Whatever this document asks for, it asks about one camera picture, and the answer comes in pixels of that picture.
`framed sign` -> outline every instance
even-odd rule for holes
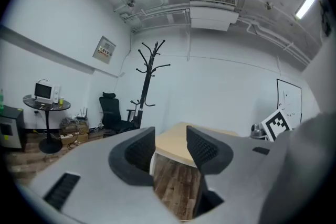
[[[92,57],[109,64],[114,49],[115,45],[110,42],[106,37],[102,36]]]

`white wall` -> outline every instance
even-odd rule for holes
[[[137,34],[126,58],[116,94],[121,112],[132,108],[131,99],[140,98],[144,74],[143,60],[148,50],[166,39],[154,67],[171,63],[155,72],[144,108],[142,126],[155,126],[156,133],[179,121],[250,133],[252,124],[260,122],[277,109],[277,78],[302,88],[302,120],[314,116],[313,95],[301,77],[304,67],[276,45],[247,34],[240,28],[228,32],[192,29],[191,54],[187,61],[187,37],[184,27],[161,28]]]
[[[50,128],[65,115],[88,107],[90,127],[98,126],[102,91],[112,92],[130,50],[130,28],[107,0],[12,0],[2,24],[0,88],[5,105],[23,108],[26,128],[35,128],[34,110],[22,97],[39,79],[61,85],[71,109],[50,114]],[[92,57],[102,36],[116,45],[110,64]],[[38,129],[45,128],[38,119]]]
[[[2,24],[56,52],[118,76],[130,29],[105,0],[12,0]],[[92,57],[102,36],[117,47],[109,65]]]

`desk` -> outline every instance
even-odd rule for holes
[[[177,161],[179,163],[196,167],[193,158],[191,157],[187,149],[186,128],[188,125],[192,127],[204,128],[218,133],[238,136],[236,132],[205,128],[197,126],[195,124],[180,122],[177,125],[173,126],[171,129],[164,132],[163,134],[160,134],[155,137],[156,149],[152,157],[150,166],[151,175],[154,174],[155,162],[158,154],[167,157],[169,159],[172,159],[174,161]]]
[[[25,105],[36,109],[36,110],[43,110],[46,113],[46,125],[47,125],[47,138],[43,139],[38,147],[44,153],[56,153],[61,150],[62,148],[62,141],[60,139],[54,139],[51,137],[50,129],[49,129],[49,111],[62,111],[69,109],[71,104],[68,101],[63,100],[63,104],[51,104],[50,106],[43,106],[40,103],[36,102],[32,95],[26,95],[23,97]]]

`whiteboard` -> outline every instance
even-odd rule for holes
[[[278,108],[285,114],[292,128],[301,123],[302,91],[301,88],[277,79]]]

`cardboard box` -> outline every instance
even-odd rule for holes
[[[79,124],[69,124],[67,126],[62,126],[61,131],[63,134],[86,134],[89,133],[89,128],[86,122]]]
[[[81,143],[84,143],[86,142],[88,139],[89,139],[89,134],[75,134],[73,135],[72,137],[67,135],[65,138],[62,138],[64,137],[63,135],[61,135],[61,141],[62,141],[62,144],[63,145],[68,145],[72,142],[75,142],[77,144],[81,144]]]

